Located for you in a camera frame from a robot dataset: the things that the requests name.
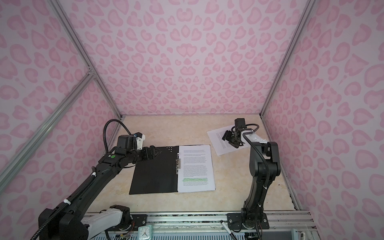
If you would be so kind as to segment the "black file folder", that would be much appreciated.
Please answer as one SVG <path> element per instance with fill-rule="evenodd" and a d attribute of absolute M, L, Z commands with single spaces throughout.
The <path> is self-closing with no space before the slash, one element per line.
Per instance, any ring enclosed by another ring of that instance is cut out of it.
<path fill-rule="evenodd" d="M 155 159 L 137 163 L 130 195 L 178 192 L 179 146 L 159 149 Z"/>

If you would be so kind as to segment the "white printed sheet back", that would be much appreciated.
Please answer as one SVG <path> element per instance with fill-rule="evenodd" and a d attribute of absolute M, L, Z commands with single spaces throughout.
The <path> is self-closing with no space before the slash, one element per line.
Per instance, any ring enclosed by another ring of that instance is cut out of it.
<path fill-rule="evenodd" d="M 230 131 L 231 129 L 232 129 L 232 126 L 226 126 L 223 128 L 219 128 L 219 129 L 211 130 L 207 132 L 209 139 L 211 140 L 212 146 L 214 147 L 214 150 L 218 156 L 250 147 L 249 144 L 244 144 L 239 148 L 235 148 L 231 146 L 228 141 L 222 140 L 222 137 L 224 136 L 225 132 Z"/>

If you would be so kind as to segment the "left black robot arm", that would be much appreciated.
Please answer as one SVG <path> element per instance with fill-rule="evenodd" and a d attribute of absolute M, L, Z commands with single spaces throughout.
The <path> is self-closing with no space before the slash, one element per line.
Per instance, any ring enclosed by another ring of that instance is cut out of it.
<path fill-rule="evenodd" d="M 92 202 L 103 188 L 123 169 L 134 167 L 138 162 L 155 159 L 161 150 L 155 146 L 139 147 L 140 133 L 119 136 L 117 146 L 109 149 L 107 128 L 116 122 L 124 129 L 120 120 L 109 120 L 103 129 L 105 154 L 92 167 L 91 174 L 66 199 L 54 209 L 45 209 L 39 216 L 39 228 L 31 237 L 33 240 L 89 240 L 99 234 L 92 220 L 84 216 Z"/>

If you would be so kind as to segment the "white sheet green header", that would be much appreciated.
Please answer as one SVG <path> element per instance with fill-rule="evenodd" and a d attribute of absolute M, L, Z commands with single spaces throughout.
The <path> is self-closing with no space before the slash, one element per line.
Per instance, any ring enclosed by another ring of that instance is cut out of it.
<path fill-rule="evenodd" d="M 178 193 L 215 189 L 211 146 L 179 146 Z"/>

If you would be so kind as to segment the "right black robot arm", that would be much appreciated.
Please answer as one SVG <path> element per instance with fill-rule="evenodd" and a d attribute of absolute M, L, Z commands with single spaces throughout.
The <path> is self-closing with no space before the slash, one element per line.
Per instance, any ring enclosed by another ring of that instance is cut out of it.
<path fill-rule="evenodd" d="M 281 174 L 279 147 L 276 142 L 252 140 L 251 135 L 260 128 L 257 124 L 246 124 L 244 118 L 235 119 L 235 125 L 224 133 L 223 141 L 235 148 L 249 144 L 249 169 L 253 178 L 250 194 L 239 214 L 227 214 L 228 228 L 233 232 L 241 230 L 262 230 L 270 228 L 264 203 L 268 189 Z"/>

